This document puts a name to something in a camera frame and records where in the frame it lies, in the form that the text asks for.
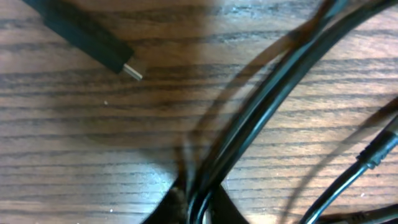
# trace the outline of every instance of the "metal connector tip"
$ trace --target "metal connector tip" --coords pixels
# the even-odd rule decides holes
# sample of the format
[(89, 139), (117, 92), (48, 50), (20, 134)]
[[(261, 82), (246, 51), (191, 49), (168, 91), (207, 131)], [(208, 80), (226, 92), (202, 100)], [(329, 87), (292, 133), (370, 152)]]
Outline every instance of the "metal connector tip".
[(127, 72), (129, 75), (131, 75), (133, 78), (135, 78), (138, 81), (142, 80), (142, 75), (139, 72), (137, 72), (135, 69), (130, 67), (128, 64), (124, 64), (123, 71)]

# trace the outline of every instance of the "cable strain relief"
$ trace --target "cable strain relief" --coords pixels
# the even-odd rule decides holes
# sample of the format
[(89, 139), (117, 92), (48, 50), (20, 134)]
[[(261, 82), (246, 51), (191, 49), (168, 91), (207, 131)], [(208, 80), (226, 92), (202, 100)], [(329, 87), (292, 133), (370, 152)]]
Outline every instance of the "cable strain relief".
[(398, 136), (391, 131), (382, 131), (377, 137), (363, 150), (357, 160), (366, 164), (370, 169), (374, 169), (397, 145)]

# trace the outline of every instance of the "usb cable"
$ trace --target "usb cable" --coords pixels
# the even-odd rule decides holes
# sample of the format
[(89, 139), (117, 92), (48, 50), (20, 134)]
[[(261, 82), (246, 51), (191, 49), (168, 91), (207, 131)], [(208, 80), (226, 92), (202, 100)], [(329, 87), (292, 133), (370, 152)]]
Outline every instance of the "usb cable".
[(134, 51), (74, 5), (62, 0), (23, 1), (40, 13), (47, 27), (114, 73), (125, 71), (137, 80), (142, 79), (127, 64)]

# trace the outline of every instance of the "black cable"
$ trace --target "black cable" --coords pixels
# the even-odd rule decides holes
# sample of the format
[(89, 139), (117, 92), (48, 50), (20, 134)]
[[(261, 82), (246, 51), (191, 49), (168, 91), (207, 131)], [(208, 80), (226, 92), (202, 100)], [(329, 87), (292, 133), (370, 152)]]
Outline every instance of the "black cable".
[(374, 0), (367, 2), (365, 5), (337, 22), (322, 34), (317, 42), (313, 44), (300, 58), (295, 58), (295, 63), (287, 71), (285, 78), (279, 81), (271, 91), (267, 92), (267, 97), (264, 97), (264, 99), (257, 103), (257, 106), (253, 109), (254, 112), (251, 113), (249, 118), (238, 118), (245, 119), (247, 122), (239, 127), (237, 134), (234, 135), (230, 142), (226, 143), (228, 145), (225, 147), (225, 153), (222, 157), (218, 158), (216, 165), (208, 172), (210, 175), (206, 177), (206, 179), (202, 179), (205, 184), (201, 190), (197, 192), (190, 204), (190, 223), (201, 223), (203, 214), (208, 206), (208, 199), (211, 197), (214, 189), (220, 185), (227, 173), (235, 165), (243, 152), (249, 147), (279, 105), (310, 70), (310, 68), (349, 31), (370, 17), (397, 3), (397, 0)]
[(382, 159), (398, 144), (398, 115), (384, 128), (366, 149), (358, 161), (341, 174), (308, 209), (299, 224), (314, 223), (322, 212), (367, 169), (378, 166)]
[(200, 170), (198, 171), (197, 176), (200, 176), (198, 179), (203, 180), (208, 176), (208, 173), (212, 169), (212, 166), (214, 166), (215, 161), (225, 153), (231, 141), (237, 136), (238, 131), (242, 128), (242, 125), (247, 123), (248, 119), (254, 113), (261, 101), (269, 94), (275, 85), (285, 77), (286, 71), (290, 69), (295, 61), (314, 43), (314, 40), (318, 37), (322, 29), (344, 8), (346, 3), (347, 0), (324, 1), (316, 15), (310, 21), (310, 23), (313, 23), (312, 30), (310, 32), (304, 32), (301, 30), (301, 32), (296, 34), (298, 35), (298, 39), (295, 43), (295, 47), (293, 47), (286, 56), (283, 57), (274, 71), (269, 74), (269, 76), (257, 88), (252, 97), (248, 99), (245, 109), (241, 111), (241, 114), (239, 114), (237, 119), (233, 120), (223, 140), (216, 142), (216, 144), (212, 146), (210, 154), (202, 162)]
[(63, 0), (23, 1), (42, 15), (47, 27), (113, 72), (125, 71), (137, 80), (142, 79), (142, 75), (127, 64), (134, 51), (87, 13)]
[(316, 224), (377, 224), (394, 219), (396, 220), (392, 223), (398, 223), (398, 204), (367, 212), (326, 215), (322, 216)]

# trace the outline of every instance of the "wooden surface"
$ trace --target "wooden surface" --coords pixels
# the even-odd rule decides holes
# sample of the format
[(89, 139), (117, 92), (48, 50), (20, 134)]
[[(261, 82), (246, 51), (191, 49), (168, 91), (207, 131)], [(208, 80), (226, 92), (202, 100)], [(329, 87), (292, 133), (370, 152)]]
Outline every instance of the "wooden surface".
[[(0, 0), (0, 223), (139, 223), (176, 176), (175, 150), (208, 149), (264, 79), (254, 59), (318, 1), (74, 2), (129, 41), (145, 80), (107, 71), (22, 1)], [(251, 223), (297, 220), (385, 123), (341, 143), (398, 95), (397, 24), (395, 7), (341, 41), (229, 174)], [(397, 203), (397, 185), (395, 150), (327, 213)]]

